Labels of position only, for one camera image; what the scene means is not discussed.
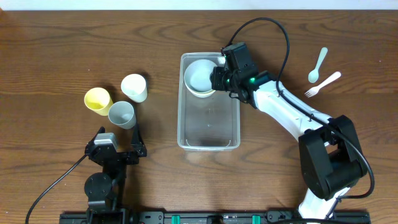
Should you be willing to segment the grey cup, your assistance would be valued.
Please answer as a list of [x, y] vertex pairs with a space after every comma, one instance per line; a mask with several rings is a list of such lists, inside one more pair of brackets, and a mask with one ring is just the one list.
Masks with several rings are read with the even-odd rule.
[[137, 123], [134, 107], [127, 101], [114, 103], [109, 109], [108, 118], [123, 129], [132, 129]]

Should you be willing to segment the yellow bowl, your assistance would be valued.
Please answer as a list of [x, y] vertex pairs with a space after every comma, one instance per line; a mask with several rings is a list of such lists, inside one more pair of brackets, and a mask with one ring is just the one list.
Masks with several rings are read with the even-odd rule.
[[210, 89], [210, 90], [205, 90], [205, 91], [198, 91], [196, 89], [194, 89], [193, 87], [186, 85], [186, 88], [194, 95], [211, 95], [213, 94], [215, 91]]

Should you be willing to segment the white bowl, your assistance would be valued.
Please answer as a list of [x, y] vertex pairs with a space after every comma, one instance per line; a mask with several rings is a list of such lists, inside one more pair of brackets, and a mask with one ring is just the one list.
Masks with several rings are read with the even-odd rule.
[[209, 97], [215, 92], [214, 90], [209, 90], [209, 91], [206, 91], [206, 92], [199, 92], [199, 91], [192, 90], [191, 88], [188, 88], [188, 90], [194, 96], [199, 97], [199, 98]]

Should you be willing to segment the grey bowl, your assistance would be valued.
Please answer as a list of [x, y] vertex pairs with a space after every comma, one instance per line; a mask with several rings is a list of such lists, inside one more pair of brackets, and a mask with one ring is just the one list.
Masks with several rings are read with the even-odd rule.
[[210, 75], [216, 63], [207, 59], [199, 59], [192, 62], [184, 73], [184, 82], [198, 91], [212, 89]]

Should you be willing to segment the mint green spoon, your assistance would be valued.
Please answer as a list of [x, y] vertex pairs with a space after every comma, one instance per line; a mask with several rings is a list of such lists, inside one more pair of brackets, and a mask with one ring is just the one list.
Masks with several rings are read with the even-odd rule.
[[322, 47], [322, 49], [321, 49], [321, 51], [319, 53], [318, 60], [317, 60], [317, 63], [315, 65], [315, 68], [308, 74], [308, 81], [310, 83], [315, 83], [318, 80], [318, 78], [319, 78], [319, 69], [320, 69], [320, 67], [321, 67], [321, 65], [322, 65], [327, 53], [328, 53], [328, 49], [326, 47]]

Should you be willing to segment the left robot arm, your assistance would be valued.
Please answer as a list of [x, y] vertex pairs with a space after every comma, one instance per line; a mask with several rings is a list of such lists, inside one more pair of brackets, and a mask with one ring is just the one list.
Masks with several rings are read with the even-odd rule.
[[139, 126], [133, 127], [131, 149], [118, 152], [118, 141], [114, 133], [107, 133], [101, 127], [85, 147], [89, 160], [103, 170], [89, 176], [84, 190], [88, 197], [86, 211], [88, 223], [128, 223], [129, 212], [120, 207], [126, 180], [126, 168], [139, 163], [146, 157], [147, 149], [142, 140]]

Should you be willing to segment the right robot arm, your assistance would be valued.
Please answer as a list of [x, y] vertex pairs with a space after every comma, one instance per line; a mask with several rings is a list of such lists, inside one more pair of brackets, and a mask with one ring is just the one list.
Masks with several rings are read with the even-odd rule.
[[268, 114], [297, 141], [303, 179], [308, 187], [298, 212], [304, 219], [331, 217], [336, 204], [349, 198], [349, 189], [372, 175], [353, 122], [332, 118], [299, 100], [278, 78], [256, 67], [229, 70], [215, 67], [211, 87], [236, 94], [238, 100]]

